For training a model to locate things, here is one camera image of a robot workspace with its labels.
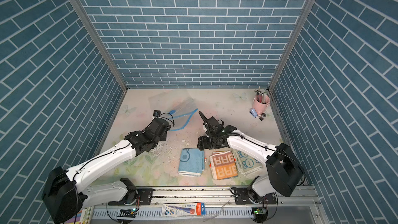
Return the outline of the light blue towel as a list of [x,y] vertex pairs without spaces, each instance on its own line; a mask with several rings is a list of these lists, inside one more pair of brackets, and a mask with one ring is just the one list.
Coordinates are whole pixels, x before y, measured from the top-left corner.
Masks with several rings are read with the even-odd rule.
[[205,170],[205,154],[198,148],[184,148],[181,151],[178,174],[182,176],[201,176]]

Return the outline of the clear vacuum bag blue zipper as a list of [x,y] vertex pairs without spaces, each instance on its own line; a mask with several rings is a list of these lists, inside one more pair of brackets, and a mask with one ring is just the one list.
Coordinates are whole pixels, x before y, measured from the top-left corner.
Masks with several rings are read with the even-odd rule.
[[174,121],[171,131],[183,130],[198,111],[195,100],[185,89],[162,92],[149,98],[150,108],[161,112],[163,118]]

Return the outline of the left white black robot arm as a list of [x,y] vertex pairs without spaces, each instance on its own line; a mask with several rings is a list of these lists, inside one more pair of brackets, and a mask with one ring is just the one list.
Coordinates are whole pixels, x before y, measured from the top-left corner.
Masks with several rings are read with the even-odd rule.
[[42,193],[53,222],[63,224],[85,208],[116,202],[122,205],[138,205],[140,196],[136,186],[121,178],[113,183],[93,186],[92,183],[116,166],[156,148],[165,141],[172,124],[164,118],[153,118],[143,130],[130,132],[112,148],[66,170],[53,169]]

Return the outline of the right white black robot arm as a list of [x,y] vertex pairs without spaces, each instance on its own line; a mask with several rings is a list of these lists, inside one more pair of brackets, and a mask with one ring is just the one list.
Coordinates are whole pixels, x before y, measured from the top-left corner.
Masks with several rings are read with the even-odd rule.
[[266,195],[273,193],[290,197],[300,180],[305,178],[304,168],[287,144],[267,144],[232,125],[224,126],[224,122],[215,117],[206,118],[202,112],[199,115],[205,130],[205,135],[198,138],[200,150],[231,148],[251,156],[266,168],[267,174],[255,177],[243,194],[237,194],[239,197],[249,198],[253,203],[260,203]]

